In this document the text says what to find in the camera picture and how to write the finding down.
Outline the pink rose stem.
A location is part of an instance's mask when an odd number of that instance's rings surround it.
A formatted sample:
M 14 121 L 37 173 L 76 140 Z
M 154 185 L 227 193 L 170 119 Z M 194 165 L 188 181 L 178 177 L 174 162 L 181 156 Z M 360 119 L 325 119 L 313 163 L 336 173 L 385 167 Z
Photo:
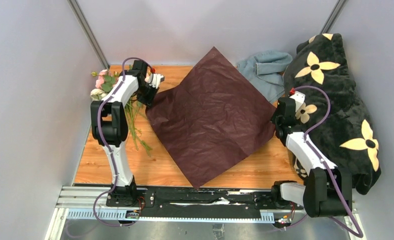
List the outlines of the pink rose stem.
M 110 93 L 113 87 L 119 80 L 120 73 L 117 71 L 110 71 L 108 69 L 101 70 L 100 72 L 93 71 L 93 77 L 97 77 L 95 81 L 95 89 L 102 89 Z

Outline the dark red wrapping paper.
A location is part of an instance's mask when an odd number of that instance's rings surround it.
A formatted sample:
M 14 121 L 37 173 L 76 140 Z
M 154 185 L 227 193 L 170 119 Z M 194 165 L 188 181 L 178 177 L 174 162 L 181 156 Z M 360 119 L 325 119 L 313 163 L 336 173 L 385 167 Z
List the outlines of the dark red wrapping paper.
M 145 111 L 157 138 L 199 189 L 263 147 L 275 107 L 215 47 Z

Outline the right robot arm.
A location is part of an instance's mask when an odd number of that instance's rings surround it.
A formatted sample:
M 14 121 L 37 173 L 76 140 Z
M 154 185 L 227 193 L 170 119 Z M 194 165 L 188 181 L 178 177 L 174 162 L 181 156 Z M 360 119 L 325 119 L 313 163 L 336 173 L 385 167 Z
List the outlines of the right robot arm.
M 292 180 L 275 181 L 270 201 L 277 209 L 290 202 L 302 206 L 311 218 L 350 216 L 352 212 L 352 175 L 331 162 L 297 124 L 297 101 L 278 99 L 271 118 L 275 135 L 299 160 L 306 171 L 304 184 Z

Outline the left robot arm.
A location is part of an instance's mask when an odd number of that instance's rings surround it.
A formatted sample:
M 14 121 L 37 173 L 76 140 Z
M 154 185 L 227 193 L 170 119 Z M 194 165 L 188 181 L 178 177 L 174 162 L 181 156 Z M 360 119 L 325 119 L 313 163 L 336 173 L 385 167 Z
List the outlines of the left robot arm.
M 92 136 L 102 146 L 112 174 L 106 200 L 110 207 L 132 207 L 141 199 L 126 154 L 129 123 L 125 107 L 133 96 L 139 103 L 151 107 L 165 79 L 145 60 L 133 57 L 132 61 L 132 67 L 122 69 L 107 96 L 90 104 Z

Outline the white rose stem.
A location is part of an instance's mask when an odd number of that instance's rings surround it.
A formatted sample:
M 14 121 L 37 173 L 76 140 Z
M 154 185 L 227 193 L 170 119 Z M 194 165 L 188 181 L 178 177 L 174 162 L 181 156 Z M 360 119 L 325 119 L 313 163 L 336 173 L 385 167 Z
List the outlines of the white rose stem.
M 90 98 L 93 101 L 102 101 L 108 93 L 100 88 L 95 88 L 90 92 Z

